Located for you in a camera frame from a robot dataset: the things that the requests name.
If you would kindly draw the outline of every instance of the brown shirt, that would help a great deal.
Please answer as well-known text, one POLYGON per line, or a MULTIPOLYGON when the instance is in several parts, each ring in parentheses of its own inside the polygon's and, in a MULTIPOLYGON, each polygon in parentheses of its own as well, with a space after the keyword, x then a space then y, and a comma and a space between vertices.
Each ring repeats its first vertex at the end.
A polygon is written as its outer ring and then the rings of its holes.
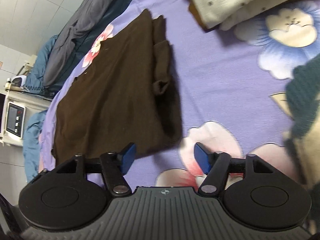
POLYGON ((178 142, 180 98, 170 61, 165 20, 153 20, 148 10, 101 42, 99 54, 58 104, 56 165, 76 154, 118 152, 130 142, 138 156, 178 142))

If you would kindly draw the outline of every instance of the gray ribbed plate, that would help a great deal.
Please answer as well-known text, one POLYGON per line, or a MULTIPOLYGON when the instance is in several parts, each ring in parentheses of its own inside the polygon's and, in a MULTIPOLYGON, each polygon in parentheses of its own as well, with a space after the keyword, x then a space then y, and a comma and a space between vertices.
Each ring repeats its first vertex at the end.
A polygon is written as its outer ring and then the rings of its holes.
POLYGON ((247 228, 233 221, 217 199, 200 197, 191 187, 138 187, 129 197, 114 199, 101 217, 82 229, 54 233, 28 228, 22 237, 26 240, 306 240, 310 235, 301 227, 283 232, 247 228))

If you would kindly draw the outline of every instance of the blue fabric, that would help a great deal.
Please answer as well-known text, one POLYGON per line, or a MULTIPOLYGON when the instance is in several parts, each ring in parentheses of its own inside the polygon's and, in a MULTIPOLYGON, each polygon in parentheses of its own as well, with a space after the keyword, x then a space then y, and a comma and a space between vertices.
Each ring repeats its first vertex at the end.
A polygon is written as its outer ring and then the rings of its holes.
POLYGON ((105 12, 95 27, 83 37, 75 40, 75 49, 72 51, 65 66, 60 71, 55 83, 49 87, 49 92, 57 93, 62 88, 73 69, 91 49, 91 46, 96 38, 104 31, 110 22, 112 22, 127 9, 131 1, 132 0, 113 0, 110 8, 105 12))
POLYGON ((58 35, 52 36, 39 50, 38 57, 33 66, 31 73, 27 76, 25 87, 31 93, 43 94, 43 75, 47 62, 50 56, 50 52, 56 42, 58 35))
POLYGON ((23 133, 22 152, 24 156, 24 169, 27 181, 30 182, 37 174, 40 159, 39 135, 42 130, 47 110, 41 111, 30 117, 27 128, 23 133))

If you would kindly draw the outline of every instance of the metal screw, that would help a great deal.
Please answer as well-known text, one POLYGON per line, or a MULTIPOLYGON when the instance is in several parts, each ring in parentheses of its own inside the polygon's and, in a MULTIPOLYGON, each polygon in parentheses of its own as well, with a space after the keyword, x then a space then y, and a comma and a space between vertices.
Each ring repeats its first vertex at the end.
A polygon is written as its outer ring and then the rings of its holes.
POLYGON ((113 188, 113 191, 115 193, 118 193, 118 194, 123 194, 123 193, 126 193, 129 191, 128 187, 127 186, 124 186, 124 185, 118 185, 118 186, 115 186, 113 188))
POLYGON ((213 193, 217 190, 217 188, 214 185, 204 185, 201 187, 201 190, 204 193, 213 193))

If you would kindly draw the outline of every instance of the pink flower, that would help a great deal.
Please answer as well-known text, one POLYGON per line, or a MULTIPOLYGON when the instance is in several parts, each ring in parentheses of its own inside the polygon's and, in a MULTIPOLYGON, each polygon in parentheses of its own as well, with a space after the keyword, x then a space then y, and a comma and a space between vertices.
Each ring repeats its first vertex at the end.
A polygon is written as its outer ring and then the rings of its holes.
MULTIPOLYGON (((185 187, 191 186, 197 191, 204 181, 206 175, 194 158, 194 145, 197 142, 203 143, 212 152, 222 151, 229 153, 233 158, 243 158, 242 149, 236 138, 221 124, 209 121, 199 128, 191 128, 188 136, 183 138, 180 144, 180 158, 184 163, 184 169, 171 169, 162 172, 157 180, 156 187, 185 187)), ((264 144, 252 152, 269 162, 275 168, 298 181, 298 173, 293 161, 288 156, 284 147, 276 144, 264 144)), ((239 174, 230 176, 227 186, 239 181, 239 174)))
POLYGON ((111 33, 112 30, 113 30, 113 25, 109 24, 105 28, 105 30, 99 35, 99 37, 95 40, 89 52, 84 56, 82 67, 88 67, 92 63, 93 59, 99 54, 100 47, 101 47, 100 42, 113 37, 113 34, 111 33))

